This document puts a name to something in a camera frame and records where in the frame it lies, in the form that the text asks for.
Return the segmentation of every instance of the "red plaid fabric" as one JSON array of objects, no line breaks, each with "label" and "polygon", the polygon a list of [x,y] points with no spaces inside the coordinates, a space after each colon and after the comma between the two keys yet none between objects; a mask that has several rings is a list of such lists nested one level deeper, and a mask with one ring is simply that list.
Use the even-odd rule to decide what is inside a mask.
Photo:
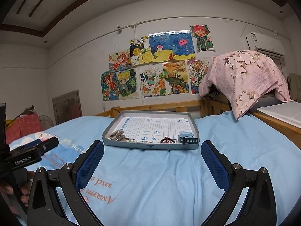
[{"label": "red plaid fabric", "polygon": [[17,121],[14,121],[12,125],[5,130],[5,136],[7,144],[21,138],[20,127]]},{"label": "red plaid fabric", "polygon": [[42,126],[37,114],[19,117],[17,121],[20,127],[21,137],[42,131]]}]

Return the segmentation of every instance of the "blue bedsheet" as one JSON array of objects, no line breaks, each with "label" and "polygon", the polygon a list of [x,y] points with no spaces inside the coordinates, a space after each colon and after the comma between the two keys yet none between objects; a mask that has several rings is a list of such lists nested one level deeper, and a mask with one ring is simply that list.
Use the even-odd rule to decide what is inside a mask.
[{"label": "blue bedsheet", "polygon": [[[60,145],[43,160],[28,167],[60,168],[74,162],[94,140],[102,140],[112,121],[105,117],[81,117],[14,141],[59,137]],[[231,163],[245,169],[266,167],[276,198],[277,225],[301,195],[301,150],[284,135],[254,116],[236,121],[232,112],[195,120],[201,143],[211,140]],[[223,195],[198,150],[156,151],[105,147],[105,153],[82,195],[105,226],[199,226]],[[247,189],[228,220],[237,217]],[[66,202],[68,218],[75,221]]]}]

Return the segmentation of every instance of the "drawing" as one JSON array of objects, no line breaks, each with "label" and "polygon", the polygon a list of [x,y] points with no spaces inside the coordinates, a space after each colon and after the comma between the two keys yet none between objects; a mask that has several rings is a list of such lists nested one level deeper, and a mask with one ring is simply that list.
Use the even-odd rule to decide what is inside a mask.
[{"label": "drawing", "polygon": [[173,59],[189,60],[195,57],[190,31],[171,31],[169,34],[173,43]]},{"label": "drawing", "polygon": [[190,26],[193,37],[197,38],[197,48],[199,51],[214,50],[212,39],[209,36],[210,30],[207,25]]},{"label": "drawing", "polygon": [[152,61],[154,63],[165,62],[173,59],[173,43],[169,33],[156,33],[148,37]]},{"label": "drawing", "polygon": [[152,61],[151,46],[148,36],[130,40],[130,56],[132,66]]},{"label": "drawing", "polygon": [[164,78],[169,86],[166,89],[170,94],[188,93],[189,84],[185,61],[163,63]]},{"label": "drawing", "polygon": [[109,56],[109,68],[111,72],[125,70],[131,67],[130,50],[111,54]]},{"label": "drawing", "polygon": [[166,95],[165,80],[162,64],[142,66],[141,85],[143,96],[158,97]]},{"label": "drawing", "polygon": [[208,71],[208,60],[187,61],[192,94],[199,93],[199,84]]},{"label": "drawing", "polygon": [[135,69],[127,69],[118,72],[117,80],[120,100],[139,98]]},{"label": "drawing", "polygon": [[106,71],[101,77],[102,98],[106,100],[118,100],[118,86],[116,73]]}]

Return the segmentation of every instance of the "human hand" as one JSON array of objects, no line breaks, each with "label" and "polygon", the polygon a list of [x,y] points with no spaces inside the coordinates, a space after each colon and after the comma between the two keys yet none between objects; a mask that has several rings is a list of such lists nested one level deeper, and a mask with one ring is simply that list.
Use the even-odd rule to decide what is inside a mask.
[{"label": "human hand", "polygon": [[[33,179],[34,176],[35,176],[34,171],[27,171],[27,182],[21,188],[21,192],[23,194],[21,196],[21,201],[25,204],[26,207],[28,206],[29,193],[32,184],[31,179]],[[14,193],[13,188],[4,180],[0,181],[0,191],[2,193],[9,194],[9,195],[12,195]],[[12,211],[12,213],[18,214],[14,206],[9,206],[9,208]]]}]

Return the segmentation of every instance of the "door frame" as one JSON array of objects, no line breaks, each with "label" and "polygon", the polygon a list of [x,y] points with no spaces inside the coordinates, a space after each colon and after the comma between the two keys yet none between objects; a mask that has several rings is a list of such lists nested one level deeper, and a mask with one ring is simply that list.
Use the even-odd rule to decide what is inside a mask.
[{"label": "door frame", "polygon": [[81,104],[80,104],[80,99],[79,99],[79,90],[75,90],[75,91],[72,91],[72,92],[65,93],[65,94],[63,94],[63,95],[60,95],[60,96],[57,96],[57,97],[52,98],[53,114],[54,114],[54,116],[55,116],[55,124],[56,124],[56,125],[58,125],[58,113],[57,113],[57,111],[56,111],[54,101],[57,100],[58,98],[62,98],[62,97],[65,97],[65,96],[68,96],[68,95],[71,95],[71,94],[75,94],[75,93],[77,93],[78,104],[79,104],[79,111],[80,111],[80,115],[82,116],[82,106],[81,106]]}]

